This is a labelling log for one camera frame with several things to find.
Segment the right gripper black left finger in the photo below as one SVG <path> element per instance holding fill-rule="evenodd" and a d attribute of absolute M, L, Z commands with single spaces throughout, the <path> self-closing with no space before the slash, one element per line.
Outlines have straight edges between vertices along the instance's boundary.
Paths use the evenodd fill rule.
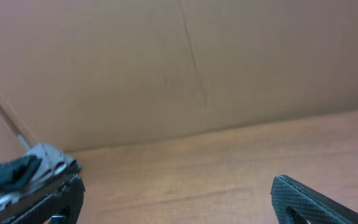
<path fill-rule="evenodd" d="M 0 211 L 0 224 L 76 224 L 85 186 L 77 174 L 64 175 L 34 194 Z"/>

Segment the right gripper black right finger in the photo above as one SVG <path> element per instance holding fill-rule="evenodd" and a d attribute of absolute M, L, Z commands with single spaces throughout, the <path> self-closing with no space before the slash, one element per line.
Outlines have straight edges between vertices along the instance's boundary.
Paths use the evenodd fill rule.
<path fill-rule="evenodd" d="M 270 191 L 279 224 L 358 224 L 358 213 L 287 175 Z"/>

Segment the black t-shirt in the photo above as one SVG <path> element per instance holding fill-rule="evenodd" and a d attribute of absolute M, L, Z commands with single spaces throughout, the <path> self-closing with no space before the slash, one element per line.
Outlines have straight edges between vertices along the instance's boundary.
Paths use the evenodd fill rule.
<path fill-rule="evenodd" d="M 0 195 L 22 189 L 37 172 L 42 159 L 30 155 L 0 164 Z"/>

